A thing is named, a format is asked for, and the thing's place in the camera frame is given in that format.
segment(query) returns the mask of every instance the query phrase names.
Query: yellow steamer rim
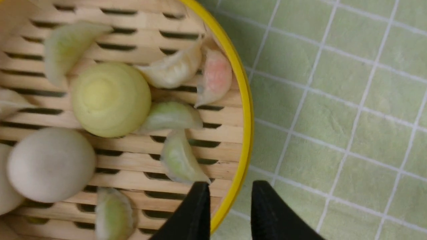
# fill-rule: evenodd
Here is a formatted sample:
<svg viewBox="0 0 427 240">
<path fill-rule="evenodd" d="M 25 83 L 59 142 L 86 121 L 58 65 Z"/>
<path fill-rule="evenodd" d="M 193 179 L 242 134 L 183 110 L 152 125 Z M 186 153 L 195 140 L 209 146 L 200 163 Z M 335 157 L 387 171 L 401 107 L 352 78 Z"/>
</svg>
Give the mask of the yellow steamer rim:
<svg viewBox="0 0 427 240">
<path fill-rule="evenodd" d="M 254 135 L 254 115 L 253 115 L 253 105 L 252 105 L 252 96 L 249 88 L 249 83 L 247 79 L 246 72 L 244 70 L 243 64 L 237 54 L 236 49 L 234 48 L 231 40 L 228 38 L 224 29 L 216 21 L 216 19 L 198 2 L 195 0 L 180 0 L 187 8 L 191 9 L 194 13 L 198 15 L 199 18 L 203 20 L 205 25 L 211 30 L 213 35 L 216 36 L 218 42 L 221 44 L 223 50 L 225 51 L 229 61 L 231 62 L 233 72 L 236 76 L 237 83 L 240 90 L 242 108 L 243 108 L 243 139 L 242 139 L 242 150 L 240 155 L 240 161 L 237 166 L 236 173 L 231 182 L 231 186 L 223 197 L 221 204 L 219 205 L 217 211 L 211 219 L 211 233 L 213 233 L 221 222 L 224 220 L 225 216 L 231 209 L 246 176 L 250 154 L 252 152 L 253 144 L 253 135 Z M 6 1 L 6 7 L 13 1 Z M 0 20 L 13 20 L 11 16 L 0 16 Z M 0 29 L 0 40 L 4 40 L 5 36 L 2 34 L 7 33 L 10 29 L 2 30 Z"/>
</svg>

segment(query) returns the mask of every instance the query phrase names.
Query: pleated dumpling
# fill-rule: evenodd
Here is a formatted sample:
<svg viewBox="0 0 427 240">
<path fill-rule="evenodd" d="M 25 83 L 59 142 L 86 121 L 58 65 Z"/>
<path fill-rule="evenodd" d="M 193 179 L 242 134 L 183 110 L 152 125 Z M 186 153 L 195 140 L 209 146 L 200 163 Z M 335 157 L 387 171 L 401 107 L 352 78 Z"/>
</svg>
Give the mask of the pleated dumpling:
<svg viewBox="0 0 427 240">
<path fill-rule="evenodd" d="M 135 66 L 155 88 L 177 88 L 191 80 L 202 62 L 202 40 L 199 37 L 189 48 L 180 50 L 149 66 Z"/>
<path fill-rule="evenodd" d="M 218 50 L 206 48 L 206 62 L 203 77 L 197 83 L 199 107 L 220 100 L 230 90 L 233 70 L 228 59 Z"/>
<path fill-rule="evenodd" d="M 186 184 L 195 181 L 211 183 L 197 162 L 184 129 L 173 130 L 166 137 L 160 162 L 167 170 L 166 175 L 173 181 Z"/>
<path fill-rule="evenodd" d="M 144 134 L 162 129 L 202 129 L 200 113 L 180 101 L 153 103 L 144 124 L 136 131 Z"/>
<path fill-rule="evenodd" d="M 130 201 L 118 190 L 99 187 L 95 212 L 97 240 L 126 240 L 133 233 L 135 216 Z"/>
<path fill-rule="evenodd" d="M 54 29 L 44 41 L 47 80 L 56 87 L 65 89 L 65 75 L 97 37 L 111 31 L 113 28 L 110 26 L 82 20 Z"/>
<path fill-rule="evenodd" d="M 29 103 L 19 93 L 0 88 L 0 120 L 24 108 L 36 108 L 36 106 Z"/>
</svg>

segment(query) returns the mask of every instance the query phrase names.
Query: table surface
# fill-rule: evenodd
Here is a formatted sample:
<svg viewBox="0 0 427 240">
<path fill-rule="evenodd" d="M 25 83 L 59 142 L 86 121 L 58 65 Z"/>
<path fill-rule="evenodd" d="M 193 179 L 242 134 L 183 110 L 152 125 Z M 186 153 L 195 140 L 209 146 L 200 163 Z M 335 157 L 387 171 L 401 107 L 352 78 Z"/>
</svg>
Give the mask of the table surface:
<svg viewBox="0 0 427 240">
<path fill-rule="evenodd" d="M 246 66 L 264 179 L 328 240 L 427 239 L 427 1 L 200 0 Z"/>
</svg>

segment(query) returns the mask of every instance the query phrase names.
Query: white grid line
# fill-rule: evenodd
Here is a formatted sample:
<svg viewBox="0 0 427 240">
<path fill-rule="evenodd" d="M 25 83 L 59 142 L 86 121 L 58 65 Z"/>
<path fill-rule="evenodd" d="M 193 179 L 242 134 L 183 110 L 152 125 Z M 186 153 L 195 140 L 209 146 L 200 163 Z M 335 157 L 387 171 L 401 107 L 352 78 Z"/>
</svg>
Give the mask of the white grid line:
<svg viewBox="0 0 427 240">
<path fill-rule="evenodd" d="M 273 177 L 274 176 L 273 173 L 267 172 L 267 171 L 262 170 L 260 168 L 254 167 L 252 165 L 249 166 L 249 169 L 251 171 L 254 171 L 254 172 L 257 172 L 257 173 L 261 173 L 261 174 L 264 174 L 264 175 L 269 176 L 269 177 Z M 284 177 L 281 177 L 281 176 L 279 176 L 277 179 L 279 181 L 281 181 L 281 182 L 287 183 L 287 184 L 292 185 L 294 187 L 301 188 L 303 190 L 306 190 L 307 192 L 314 193 L 314 194 L 322 196 L 324 198 L 327 198 L 329 196 L 327 193 L 324 193 L 324 192 L 322 192 L 320 190 L 317 190 L 317 189 L 314 189 L 312 187 L 306 186 L 306 185 L 304 185 L 302 183 L 296 182 L 296 181 L 291 180 L 291 179 L 287 179 L 287 178 L 284 178 Z M 392 216 L 385 215 L 385 214 L 383 214 L 381 212 L 378 212 L 378 211 L 372 210 L 370 208 L 358 205 L 356 203 L 349 202 L 347 200 L 344 200 L 344 199 L 341 199 L 341 198 L 338 198 L 338 197 L 335 197 L 335 196 L 332 196 L 331 200 L 334 201 L 334 202 L 341 203 L 343 205 L 355 208 L 355 209 L 360 210 L 362 212 L 375 215 L 377 217 L 384 217 L 385 220 L 389 220 L 389 221 L 398 223 L 400 225 L 403 225 L 403 226 L 405 226 L 407 228 L 410 228 L 410 229 L 413 229 L 413 230 L 417 230 L 417 231 L 420 231 L 420 232 L 423 232 L 423 233 L 427 234 L 427 229 L 425 229 L 425 228 L 422 228 L 422 227 L 420 227 L 418 225 L 415 225 L 415 224 L 412 224 L 412 223 L 409 223 L 409 222 L 405 222 L 405 221 L 403 221 L 401 219 L 398 219 L 398 218 L 395 218 L 395 217 L 392 217 Z M 238 213 L 238 215 L 241 216 L 244 219 L 247 219 L 247 220 L 250 219 L 250 216 L 248 216 L 246 214 L 243 214 L 241 212 L 238 212 L 236 210 L 231 210 L 231 212 L 234 213 L 234 214 Z"/>
<path fill-rule="evenodd" d="M 358 108 L 359 107 L 359 105 L 356 104 L 356 103 L 353 103 L 351 101 L 347 101 L 347 100 L 341 99 L 341 98 L 339 98 L 337 96 L 334 96 L 332 94 L 323 92 L 322 90 L 311 88 L 311 87 L 308 87 L 308 86 L 300 84 L 300 83 L 292 82 L 292 81 L 289 81 L 287 79 L 283 79 L 283 78 L 271 75 L 269 73 L 265 73 L 265 72 L 261 72 L 261 71 L 257 71 L 257 70 L 253 70 L 253 71 L 256 74 L 258 74 L 260 76 L 267 77 L 267 78 L 269 78 L 269 79 L 271 79 L 273 81 L 286 83 L 286 84 L 295 86 L 297 88 L 301 88 L 303 90 L 308 89 L 308 91 L 311 92 L 311 93 L 319 94 L 319 95 L 322 95 L 322 96 L 324 96 L 326 98 L 329 98 L 329 99 L 332 99 L 332 100 L 344 103 L 345 105 L 347 105 L 349 107 L 352 107 L 352 108 Z M 374 110 L 374 109 L 370 109 L 368 107 L 363 107 L 362 110 L 363 110 L 363 112 L 368 112 L 370 114 L 373 114 L 373 115 L 376 115 L 378 117 L 381 117 L 381 118 L 393 121 L 395 123 L 399 123 L 399 124 L 404 125 L 404 126 L 408 126 L 408 127 L 411 127 L 411 128 L 414 127 L 413 123 L 410 123 L 410 122 L 408 122 L 406 120 L 403 120 L 403 119 L 400 119 L 398 117 L 394 117 L 392 115 L 387 115 L 385 113 L 382 113 L 382 112 Z M 420 130 L 422 132 L 426 132 L 427 133 L 427 128 L 424 128 L 424 127 L 417 126 L 417 130 Z"/>
<path fill-rule="evenodd" d="M 218 0 L 218 2 L 216 3 L 216 6 L 215 6 L 215 10 L 219 9 L 219 6 L 221 5 L 221 2 L 222 2 L 222 0 Z"/>
<path fill-rule="evenodd" d="M 244 213 L 241 213 L 241 212 L 239 212 L 239 211 L 236 211 L 236 210 L 234 210 L 234 209 L 230 209 L 230 211 L 229 211 L 231 214 L 233 214 L 233 215 L 236 215 L 236 216 L 239 216 L 239 217 L 241 217 L 241 218 L 243 218 L 243 219 L 245 219 L 245 220 L 247 220 L 247 221 L 250 221 L 251 220 L 251 217 L 250 216 L 248 216 L 248 215 L 246 215 L 246 214 L 244 214 Z"/>
<path fill-rule="evenodd" d="M 252 77 L 254 76 L 254 69 L 257 68 L 258 62 L 259 62 L 260 57 L 261 57 L 261 53 L 262 53 L 262 51 L 264 49 L 264 45 L 267 41 L 269 29 L 271 28 L 271 25 L 273 24 L 274 18 L 276 16 L 276 12 L 280 6 L 280 2 L 281 2 L 281 0 L 276 0 L 276 4 L 274 6 L 273 12 L 271 14 L 270 20 L 269 20 L 268 25 L 267 25 L 267 29 L 263 35 L 263 39 L 261 40 L 260 48 L 258 48 L 257 54 L 255 56 L 254 64 L 252 65 L 252 71 L 250 72 L 249 77 L 248 77 L 249 83 L 251 83 Z"/>
<path fill-rule="evenodd" d="M 330 2 L 330 1 L 327 1 L 327 0 L 319 0 L 319 1 L 322 1 L 322 2 L 325 2 L 325 3 L 328 3 L 328 4 L 333 4 L 333 2 Z M 344 4 L 342 4 L 342 3 L 340 3 L 340 4 L 338 5 L 338 8 L 343 8 L 343 9 L 347 9 L 347 10 L 351 9 L 351 11 L 352 11 L 352 12 L 355 12 L 355 13 L 361 14 L 361 15 L 366 16 L 366 17 L 369 17 L 369 16 L 373 15 L 373 14 L 371 14 L 371 13 L 364 12 L 363 10 L 356 9 L 356 8 L 351 7 L 351 6 L 344 5 Z M 241 17 L 241 16 L 238 16 L 238 15 L 234 15 L 234 14 L 232 14 L 232 13 L 225 12 L 225 11 L 222 11 L 222 10 L 219 10 L 219 9 L 218 9 L 218 11 L 217 11 L 217 12 L 218 12 L 218 13 L 220 13 L 220 14 L 222 14 L 222 15 L 225 15 L 225 16 L 228 16 L 228 17 L 231 17 L 231 18 L 233 18 L 233 19 L 241 20 L 241 21 L 244 21 L 244 22 L 250 23 L 250 24 L 252 24 L 252 25 L 258 26 L 258 27 L 260 27 L 260 28 L 263 28 L 263 29 L 268 29 L 268 26 L 266 26 L 266 25 L 264 25 L 264 24 L 261 24 L 261 23 L 258 23 L 258 22 L 254 21 L 254 20 L 252 20 L 252 19 L 249 19 L 249 18 L 246 18 L 246 17 Z M 381 19 L 381 18 L 382 18 L 382 17 L 381 17 L 381 16 L 379 16 L 379 15 L 374 15 L 374 16 L 375 16 L 375 17 L 373 18 L 374 20 L 378 20 L 378 19 Z M 403 28 L 403 29 L 405 29 L 405 30 L 411 31 L 411 32 L 416 33 L 416 34 L 420 34 L 420 35 L 427 36 L 427 31 L 424 31 L 424 30 L 421 30 L 421 29 L 417 29 L 417 28 L 415 28 L 415 27 L 412 27 L 412 26 L 406 25 L 406 24 L 404 24 L 404 23 L 400 23 L 400 22 L 397 22 L 397 21 L 393 21 L 392 25 L 393 25 L 393 26 L 400 27 L 400 28 Z M 296 38 L 296 39 L 299 39 L 299 40 L 302 40 L 302 41 L 305 41 L 305 42 L 311 43 L 311 44 L 316 45 L 316 46 L 320 46 L 320 43 L 319 43 L 319 42 L 317 42 L 317 41 L 315 41 L 315 40 L 313 40 L 313 39 L 310 39 L 310 38 L 304 37 L 304 36 L 302 36 L 302 35 L 298 35 L 298 34 L 295 34 L 295 33 L 292 33 L 292 32 L 287 32 L 287 31 L 284 31 L 284 30 L 281 30 L 281 29 L 277 29 L 277 28 L 274 28 L 274 27 L 270 27 L 270 28 L 269 28 L 269 30 L 270 30 L 270 31 L 272 31 L 272 32 L 276 32 L 276 33 L 280 33 L 280 34 L 287 35 L 287 36 L 290 36 L 290 37 L 294 37 L 294 38 Z M 325 50 L 328 50 L 328 51 L 331 51 L 331 52 L 334 52 L 334 53 L 337 53 L 337 54 L 340 54 L 340 55 L 342 55 L 342 56 L 349 57 L 349 58 L 354 59 L 354 60 L 358 60 L 358 61 L 364 62 L 364 63 L 366 63 L 366 64 L 371 64 L 371 65 L 372 65 L 372 64 L 374 63 L 374 61 L 373 61 L 373 60 L 365 59 L 365 58 L 362 58 L 362 57 L 359 57 L 359 56 L 353 55 L 353 54 L 351 54 L 351 53 L 347 53 L 347 52 L 345 52 L 345 51 L 342 51 L 342 50 L 340 50 L 340 49 L 337 49 L 337 48 L 335 48 L 335 47 L 331 47 L 331 46 L 328 46 L 328 45 L 325 45 L 325 46 L 324 46 L 324 49 L 325 49 Z M 392 68 L 392 67 L 390 67 L 390 66 L 387 66 L 387 65 L 385 65 L 385 64 L 382 64 L 382 63 L 378 63 L 378 64 L 377 64 L 377 67 L 382 68 L 382 69 L 389 70 L 389 71 L 391 71 L 391 72 L 393 72 L 393 73 L 399 74 L 399 75 L 401 75 L 401 76 L 408 77 L 408 78 L 410 78 L 410 79 L 412 79 L 412 80 L 415 80 L 415 81 L 419 81 L 419 82 L 427 83 L 427 80 L 426 80 L 426 79 L 423 79 L 422 77 L 415 76 L 415 75 L 412 75 L 412 74 L 410 74 L 410 73 L 406 73 L 405 71 L 401 71 L 401 70 L 394 69 L 394 68 Z"/>
<path fill-rule="evenodd" d="M 270 123 L 270 122 L 265 121 L 265 120 L 261 120 L 261 119 L 255 118 L 255 122 L 260 123 L 260 124 L 263 124 L 263 125 L 265 125 L 265 126 L 272 127 L 272 128 L 274 128 L 274 129 L 279 130 L 279 131 L 282 131 L 282 132 L 286 132 L 287 134 L 290 134 L 290 135 L 293 135 L 293 136 L 296 136 L 296 137 L 299 137 L 299 138 L 303 138 L 303 139 L 308 140 L 308 141 L 310 141 L 310 142 L 313 142 L 313 143 L 316 143 L 316 144 L 319 144 L 319 145 L 322 145 L 322 146 L 329 147 L 329 148 L 331 148 L 331 149 L 333 149 L 333 150 L 336 150 L 336 151 L 338 151 L 338 152 L 342 152 L 342 153 L 345 153 L 345 152 L 346 152 L 346 150 L 345 150 L 344 148 L 340 148 L 340 147 L 335 146 L 335 145 L 333 145 L 333 144 L 330 144 L 330 143 L 324 142 L 324 141 L 322 141 L 322 140 L 319 140 L 319 139 L 316 139 L 316 138 L 313 138 L 313 137 L 310 137 L 310 136 L 304 135 L 304 134 L 299 133 L 299 132 L 289 131 L 288 129 L 286 129 L 286 128 L 284 128 L 284 127 L 281 127 L 281 126 L 275 125 L 274 123 Z M 360 155 L 360 154 L 355 153 L 355 152 L 349 152 L 349 153 L 348 153 L 348 155 L 349 155 L 349 156 L 352 156 L 352 157 L 355 157 L 355 158 L 359 158 L 359 159 L 365 160 L 365 161 L 367 161 L 367 162 L 369 162 L 369 163 L 372 163 L 372 164 L 375 164 L 375 165 L 378 165 L 378 166 L 381 166 L 381 167 L 387 168 L 387 169 L 392 170 L 392 171 L 395 171 L 395 172 L 399 172 L 399 171 L 400 171 L 400 170 L 399 170 L 399 168 L 397 168 L 397 167 L 394 167 L 394 166 L 391 166 L 391 165 L 387 165 L 387 164 L 385 164 L 385 163 L 383 163 L 383 162 L 380 162 L 380 161 L 374 160 L 374 159 L 372 159 L 372 158 L 365 157 L 365 156 Z M 401 171 L 401 173 L 402 173 L 402 174 L 404 174 L 404 175 L 407 175 L 407 176 L 413 177 L 413 178 L 415 178 L 415 179 L 418 179 L 418 180 L 420 180 L 420 181 L 423 181 L 423 182 L 426 182 L 426 183 L 427 183 L 427 178 L 424 178 L 424 177 L 418 176 L 418 175 L 416 175 L 416 174 L 414 174 L 414 173 L 410 173 L 410 172 L 407 172 L 407 171 L 404 171 L 404 170 L 402 170 L 402 171 Z M 267 172 L 267 171 L 265 171 L 265 174 L 266 174 L 266 175 L 272 175 L 272 176 L 274 175 L 273 173 L 270 173 L 270 172 Z"/>
<path fill-rule="evenodd" d="M 386 209 L 384 210 L 384 216 L 381 218 L 381 223 L 380 223 L 380 226 L 378 227 L 377 234 L 375 235 L 375 240 L 378 240 L 380 238 L 381 231 L 383 229 L 383 224 L 385 222 L 385 216 L 389 212 L 390 206 L 392 204 L 392 201 L 394 199 L 394 196 L 396 194 L 396 191 L 397 191 L 397 188 L 399 185 L 399 181 L 400 181 L 403 169 L 405 167 L 406 162 L 408 161 L 409 153 L 411 152 L 412 145 L 413 145 L 414 138 L 415 138 L 415 133 L 417 132 L 417 126 L 418 126 L 418 123 L 419 123 L 420 118 L 422 116 L 426 102 L 427 102 L 427 90 L 424 93 L 423 101 L 422 101 L 421 106 L 418 110 L 417 118 L 415 119 L 414 127 L 412 128 L 411 136 L 409 138 L 408 148 L 406 149 L 404 160 L 403 160 L 401 167 L 399 168 L 398 174 L 396 176 L 396 180 L 395 180 L 395 184 L 393 186 L 392 194 L 390 195 L 390 198 L 387 201 Z"/>
<path fill-rule="evenodd" d="M 363 105 L 365 104 L 366 98 L 367 98 L 368 93 L 369 93 L 369 89 L 371 87 L 372 80 L 374 78 L 375 71 L 377 69 L 378 62 L 380 61 L 381 54 L 383 52 L 384 46 L 386 45 L 386 40 L 387 40 L 387 37 L 389 36 L 389 32 L 390 32 L 390 29 L 392 27 L 393 19 L 396 15 L 398 5 L 399 5 L 399 0 L 396 0 L 395 4 L 393 6 L 392 14 L 391 14 L 390 19 L 389 19 L 389 23 L 387 24 L 386 31 L 384 33 L 383 39 L 381 40 L 381 45 L 380 45 L 380 48 L 378 50 L 377 57 L 375 58 L 374 65 L 372 66 L 372 70 L 371 70 L 371 73 L 369 75 L 368 83 L 366 84 L 366 89 L 363 92 L 362 100 L 360 101 L 359 108 L 358 108 L 357 114 L 356 114 L 356 118 L 354 119 L 353 128 L 351 130 L 351 135 L 350 135 L 350 140 L 348 141 L 348 145 L 347 145 L 347 148 L 345 150 L 345 154 L 344 154 L 344 156 L 343 156 L 343 158 L 339 164 L 338 172 L 336 173 L 335 179 L 334 179 L 333 184 L 332 184 L 332 188 L 329 192 L 329 196 L 326 199 L 325 208 L 323 209 L 323 213 L 322 213 L 320 220 L 319 220 L 319 223 L 317 225 L 317 228 L 316 228 L 317 232 L 319 232 L 320 228 L 322 227 L 323 221 L 326 217 L 326 213 L 328 212 L 328 206 L 329 206 L 331 196 L 333 196 L 333 192 L 335 191 L 335 187 L 338 183 L 339 176 L 341 175 L 342 168 L 344 166 L 344 163 L 347 159 L 348 154 L 350 153 L 350 148 L 351 148 L 351 145 L 353 143 L 354 136 L 356 134 L 357 124 L 359 122 L 359 118 L 360 118 L 360 115 L 361 115 L 362 110 L 363 110 Z"/>
<path fill-rule="evenodd" d="M 298 120 L 299 114 L 300 114 L 300 112 L 301 112 L 302 106 L 303 106 L 303 104 L 304 104 L 305 98 L 306 98 L 307 93 L 308 93 L 308 87 L 309 87 L 309 86 L 311 85 L 311 83 L 313 82 L 313 76 L 314 76 L 314 73 L 315 73 L 315 71 L 316 71 L 317 64 L 319 63 L 320 55 L 322 54 L 322 50 L 323 50 L 323 47 L 324 47 L 324 45 L 325 45 L 326 38 L 328 37 L 329 30 L 330 30 L 330 27 L 331 27 L 331 25 L 332 25 L 332 21 L 333 21 L 333 18 L 334 18 L 334 16 L 335 16 L 336 8 L 337 8 L 337 6 L 338 6 L 338 4 L 339 4 L 339 1 L 340 1 L 340 0 L 336 0 L 336 2 L 335 2 L 335 4 L 334 4 L 334 6 L 333 6 L 333 8 L 332 8 L 332 11 L 331 11 L 331 13 L 330 13 L 329 21 L 328 21 L 328 24 L 326 25 L 326 29 L 325 29 L 325 32 L 324 32 L 323 37 L 322 37 L 322 42 L 320 43 L 319 50 L 318 50 L 318 52 L 317 52 L 316 58 L 315 58 L 314 63 L 313 63 L 313 68 L 312 68 L 312 70 L 311 70 L 311 72 L 310 72 L 310 76 L 309 76 L 309 78 L 308 78 L 307 84 L 305 85 L 304 92 L 303 92 L 302 97 L 301 97 L 301 100 L 300 100 L 300 102 L 299 102 L 299 104 L 298 104 L 298 107 L 297 107 L 297 110 L 296 110 L 295 116 L 294 116 L 294 118 L 293 118 L 293 120 L 292 120 L 292 124 L 291 124 L 291 127 L 290 127 L 290 132 L 293 132 L 293 130 L 294 130 L 294 128 L 295 128 L 296 122 L 297 122 L 297 120 Z M 282 150 L 282 152 L 281 152 L 281 154 L 280 154 L 279 162 L 277 163 L 276 169 L 275 169 L 275 171 L 274 171 L 274 175 L 275 175 L 275 176 L 273 177 L 273 180 L 272 180 L 272 185 L 273 185 L 273 186 L 274 186 L 274 184 L 275 184 L 275 182 L 276 182 L 277 176 L 279 175 L 280 167 L 281 167 L 281 165 L 282 165 L 282 162 L 283 162 L 283 159 L 284 159 L 284 156 L 285 156 L 285 153 L 286 153 L 286 149 L 288 148 L 288 145 L 289 145 L 289 142 L 290 142 L 291 136 L 292 136 L 292 134 L 288 134 L 288 135 L 286 136 L 285 144 L 284 144 L 284 146 L 283 146 L 283 150 Z"/>
</svg>

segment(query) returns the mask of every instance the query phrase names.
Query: bamboo steamer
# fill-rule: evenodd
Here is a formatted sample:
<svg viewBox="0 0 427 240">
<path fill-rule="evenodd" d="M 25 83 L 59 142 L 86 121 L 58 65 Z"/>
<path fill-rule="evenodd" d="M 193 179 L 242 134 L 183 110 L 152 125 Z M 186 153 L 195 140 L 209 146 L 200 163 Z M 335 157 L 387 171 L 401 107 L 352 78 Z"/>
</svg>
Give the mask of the bamboo steamer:
<svg viewBox="0 0 427 240">
<path fill-rule="evenodd" d="M 44 76 L 43 40 L 58 24 L 90 20 L 112 25 L 69 73 L 103 61 L 148 64 L 192 44 L 198 34 L 214 34 L 228 56 L 236 81 L 218 102 L 200 110 L 205 128 L 189 130 L 193 151 L 213 179 L 211 231 L 224 219 L 249 166 L 253 111 L 249 85 L 232 43 L 195 0 L 0 0 L 0 86 L 21 93 L 41 109 L 25 111 L 0 125 L 0 141 L 14 143 L 37 129 L 77 129 L 97 150 L 97 173 L 79 194 L 55 204 L 27 202 L 0 219 L 0 239 L 87 240 L 94 237 L 96 186 L 115 187 L 138 211 L 131 240 L 149 239 L 182 202 L 190 186 L 172 182 L 158 161 L 169 131 L 123 138 L 99 138 L 75 119 L 68 93 Z M 153 99 L 196 100 L 196 81 L 174 90 L 152 90 Z"/>
</svg>

